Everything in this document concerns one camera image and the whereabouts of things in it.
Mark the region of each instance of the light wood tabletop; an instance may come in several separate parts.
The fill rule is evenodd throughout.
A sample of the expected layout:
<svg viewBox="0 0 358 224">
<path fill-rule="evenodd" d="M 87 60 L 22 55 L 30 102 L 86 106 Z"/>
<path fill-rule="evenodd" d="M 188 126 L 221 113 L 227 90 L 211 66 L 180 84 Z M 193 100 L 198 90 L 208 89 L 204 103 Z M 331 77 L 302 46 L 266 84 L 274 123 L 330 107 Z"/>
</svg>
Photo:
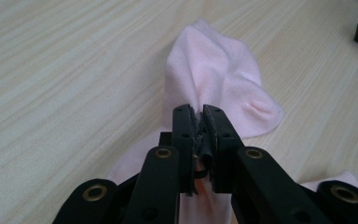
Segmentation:
<svg viewBox="0 0 358 224">
<path fill-rule="evenodd" d="M 358 1 L 0 1 L 0 223 L 51 223 L 158 127 L 167 56 L 200 18 L 247 44 L 284 108 L 244 144 L 296 182 L 358 179 Z"/>
</svg>

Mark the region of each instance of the wooden table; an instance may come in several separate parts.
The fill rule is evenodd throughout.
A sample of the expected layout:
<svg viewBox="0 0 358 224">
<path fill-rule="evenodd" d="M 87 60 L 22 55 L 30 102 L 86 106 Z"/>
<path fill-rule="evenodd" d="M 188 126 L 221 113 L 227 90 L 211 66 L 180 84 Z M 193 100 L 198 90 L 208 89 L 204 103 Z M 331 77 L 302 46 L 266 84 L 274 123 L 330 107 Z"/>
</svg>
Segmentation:
<svg viewBox="0 0 358 224">
<path fill-rule="evenodd" d="M 158 126 L 172 43 L 203 18 L 284 107 L 244 139 L 298 182 L 358 178 L 358 1 L 0 1 L 0 223 L 50 223 Z"/>
</svg>

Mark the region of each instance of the wood grain surface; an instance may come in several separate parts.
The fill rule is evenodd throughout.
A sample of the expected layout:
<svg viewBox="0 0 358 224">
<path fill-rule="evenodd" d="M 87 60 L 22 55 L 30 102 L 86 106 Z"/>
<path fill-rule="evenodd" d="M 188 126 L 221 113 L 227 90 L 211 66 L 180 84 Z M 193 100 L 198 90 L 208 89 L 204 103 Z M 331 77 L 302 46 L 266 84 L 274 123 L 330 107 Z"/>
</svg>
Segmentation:
<svg viewBox="0 0 358 224">
<path fill-rule="evenodd" d="M 0 1 L 0 223 L 51 223 L 158 126 L 167 56 L 199 18 L 249 46 L 285 110 L 245 145 L 297 182 L 358 178 L 356 0 Z"/>
</svg>

